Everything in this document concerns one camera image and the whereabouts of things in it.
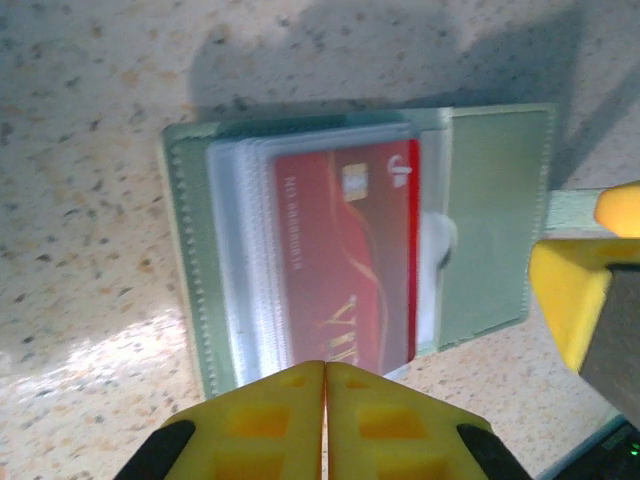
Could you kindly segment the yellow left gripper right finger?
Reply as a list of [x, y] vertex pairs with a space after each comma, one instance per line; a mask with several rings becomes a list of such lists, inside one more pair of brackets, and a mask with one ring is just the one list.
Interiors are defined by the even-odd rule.
[[345, 363], [325, 373], [329, 478], [528, 478], [484, 418]]

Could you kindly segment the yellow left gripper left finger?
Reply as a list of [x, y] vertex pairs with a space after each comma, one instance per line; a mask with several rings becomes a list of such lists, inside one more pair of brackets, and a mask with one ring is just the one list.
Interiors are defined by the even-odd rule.
[[167, 419], [119, 479], [319, 479], [325, 364], [304, 362]]

